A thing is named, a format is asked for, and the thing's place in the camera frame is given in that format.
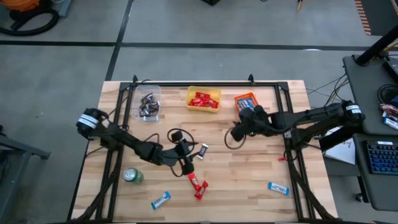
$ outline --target wooden table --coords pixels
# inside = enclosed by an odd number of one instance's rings
[[[294,111],[310,108],[304,82],[287,81]],[[98,108],[111,112],[116,106],[120,82],[105,82]],[[139,139],[160,134],[165,149],[174,145],[166,137],[168,130],[182,128],[193,135],[196,142],[206,143],[209,149],[204,160],[194,159],[195,174],[200,184],[209,183],[201,201],[187,177],[176,178],[167,166],[155,166],[140,160],[129,148],[123,155],[122,174],[114,211],[114,222],[294,222],[297,214],[292,193],[285,196],[268,189],[275,182],[291,189],[287,162],[278,161],[284,152],[282,136],[248,138],[238,150],[224,145],[224,134],[238,120],[234,97],[253,92],[260,105],[269,112],[277,111],[275,90],[270,87],[220,87],[221,109],[217,114],[189,111],[185,107],[187,87],[162,87],[161,119],[158,123],[142,123],[132,116],[129,132]],[[98,148],[92,142],[88,151]],[[328,176],[319,149],[303,150],[310,187],[321,204],[337,217]],[[98,193],[103,175],[106,150],[87,157],[78,187],[72,218],[81,215]],[[141,185],[126,182],[123,170],[138,168],[145,176]],[[153,211],[150,203],[169,191],[172,199]],[[303,193],[300,194],[306,212]]]

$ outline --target gray floor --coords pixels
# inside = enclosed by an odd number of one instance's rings
[[[35,37],[0,40],[115,42],[128,0],[75,0],[69,17]],[[378,37],[363,32],[354,0],[135,0],[124,42],[369,46]],[[36,18],[27,27],[48,19]],[[0,25],[10,20],[0,8]],[[48,161],[29,164],[13,218],[29,223],[67,217],[86,141],[75,122],[96,106],[112,47],[0,45],[0,124],[9,137],[51,151]],[[344,74],[341,59],[360,52],[122,47],[112,80],[305,80],[308,92]],[[309,94],[323,106],[333,84]],[[340,96],[352,99],[349,86]],[[353,178],[330,178],[340,218],[398,220],[353,201]]]

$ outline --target blue keyboard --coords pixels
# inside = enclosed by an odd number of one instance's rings
[[[365,143],[368,149],[370,173],[398,175],[398,144],[382,141]]]

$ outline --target yellow container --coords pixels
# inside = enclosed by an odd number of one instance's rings
[[[202,106],[190,106],[189,102],[196,98],[197,92],[210,94],[210,98],[218,102],[217,109],[214,108],[206,108]],[[207,88],[200,86],[190,86],[188,87],[187,99],[185,100],[185,104],[188,110],[196,110],[196,111],[206,111],[211,113],[217,113],[217,111],[221,107],[221,90],[215,88]]]

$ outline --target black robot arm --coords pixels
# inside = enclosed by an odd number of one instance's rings
[[[109,116],[104,111],[88,108],[80,116],[76,126],[79,134],[87,139],[101,138],[101,145],[114,150],[122,145],[130,147],[142,160],[158,166],[173,167],[177,162],[182,166],[182,175],[193,172],[192,159],[196,154],[189,155],[192,150],[189,146],[196,143],[183,139],[182,132],[176,129],[172,141],[176,144],[173,149],[163,150],[157,142],[141,141],[129,134],[117,124],[109,121]]]
[[[312,137],[326,133],[331,128],[361,126],[365,116],[358,105],[351,101],[342,101],[299,113],[282,111],[267,114],[262,106],[257,105],[254,110],[243,109],[239,113],[239,119],[240,122],[235,123],[231,130],[235,141],[242,140],[246,135],[275,136],[291,131],[292,148],[296,148],[303,147]],[[295,128],[296,125],[307,123],[315,124],[305,129]]]

